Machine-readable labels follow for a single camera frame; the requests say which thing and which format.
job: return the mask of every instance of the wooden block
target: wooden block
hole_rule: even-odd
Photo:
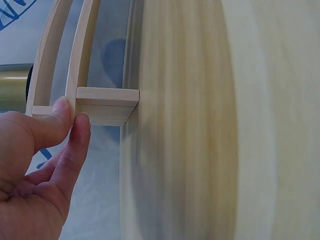
[[[92,125],[123,126],[135,108],[133,106],[79,105],[79,112],[89,116]]]
[[[139,102],[139,90],[78,87],[76,100],[80,105],[135,107]]]

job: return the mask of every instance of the blue marking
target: blue marking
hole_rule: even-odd
[[[1,15],[0,15],[0,31],[8,27],[14,21],[18,20],[22,16],[22,14],[24,14],[29,8],[31,8],[35,4],[37,0],[33,0],[33,2],[31,2],[29,5],[27,5],[25,0],[13,0],[13,1],[19,4],[20,6],[25,7],[25,9],[20,14],[17,14],[17,12],[13,9],[13,7],[8,2],[8,0],[2,0],[2,2],[5,4],[5,9],[0,8],[0,14],[3,14],[7,18],[11,19],[11,21],[4,24],[1,20]]]
[[[44,148],[41,149],[40,152],[42,153],[43,156],[45,156],[45,158],[47,160],[49,160],[50,158],[52,158],[51,153],[48,151],[48,149]],[[36,166],[37,169],[40,169],[46,162],[40,163],[38,166]]]

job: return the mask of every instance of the curved wooden rib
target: curved wooden rib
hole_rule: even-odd
[[[73,0],[55,0],[46,21],[36,53],[29,87],[26,114],[33,115],[33,106],[50,104],[52,81],[61,38]]]
[[[84,0],[73,41],[65,95],[72,108],[73,117],[79,112],[77,88],[86,87],[96,21],[101,0]]]

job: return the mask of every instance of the large wooden cylinder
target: large wooden cylinder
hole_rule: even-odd
[[[124,240],[320,239],[320,2],[133,0]]]

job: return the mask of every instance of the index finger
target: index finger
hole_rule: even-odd
[[[78,115],[70,133],[69,142],[57,162],[50,182],[54,183],[68,203],[86,160],[90,142],[90,121],[85,114]]]

